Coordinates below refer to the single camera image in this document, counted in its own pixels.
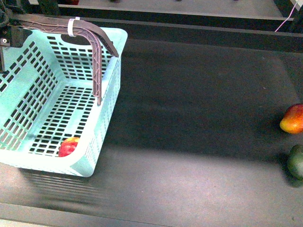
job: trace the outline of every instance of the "brown curved gripper arm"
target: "brown curved gripper arm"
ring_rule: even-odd
[[[68,19],[43,17],[31,14],[15,14],[12,19],[19,21],[19,26],[29,30],[40,30],[45,33],[68,35]],[[115,57],[119,54],[107,34],[98,26],[82,21],[74,20],[72,28],[74,36],[80,35],[86,38],[92,47],[93,66],[93,96],[98,98],[97,104],[102,101],[102,46]]]

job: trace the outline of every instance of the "red apple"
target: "red apple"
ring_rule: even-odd
[[[287,109],[280,128],[291,134],[303,132],[303,104],[295,104]]]
[[[78,137],[70,137],[63,141],[59,148],[59,157],[65,157],[71,154],[76,149],[79,139]]]

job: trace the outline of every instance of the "green mango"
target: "green mango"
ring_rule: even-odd
[[[295,145],[289,152],[287,160],[289,172],[298,180],[303,180],[303,145]]]

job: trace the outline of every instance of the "plastic basket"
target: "plastic basket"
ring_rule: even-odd
[[[34,30],[22,48],[3,48],[0,76],[0,162],[88,177],[94,172],[120,89],[127,33],[102,28],[119,57],[102,47],[102,102],[92,95],[92,47]],[[60,144],[80,137],[70,155]]]

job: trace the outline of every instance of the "black surface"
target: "black surface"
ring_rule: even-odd
[[[37,0],[44,15],[60,15],[57,1]]]
[[[128,40],[94,175],[0,164],[0,202],[165,226],[299,227],[303,188],[281,157],[303,136],[278,123],[303,98],[302,62],[297,53]]]
[[[130,39],[205,44],[279,52],[303,52],[302,34],[97,18],[83,18],[83,20],[101,27],[123,29],[128,33]]]
[[[278,7],[281,14],[287,18],[294,7],[294,4],[291,2],[291,0],[273,0],[273,1]],[[292,14],[292,17],[295,16],[297,12],[298,10],[295,9]]]
[[[34,13],[41,13],[37,5],[33,5]],[[258,17],[216,14],[173,14],[146,11],[120,11],[117,9],[86,9],[80,7],[61,6],[62,16],[89,17],[112,20],[141,21],[153,23],[170,23],[179,25],[195,25],[209,27],[224,27],[250,29],[260,31],[275,31],[286,19],[283,17]],[[288,31],[292,18],[285,22],[281,32]]]
[[[290,31],[294,33],[303,33],[303,8],[300,8],[299,12],[294,16],[294,20],[290,26]]]

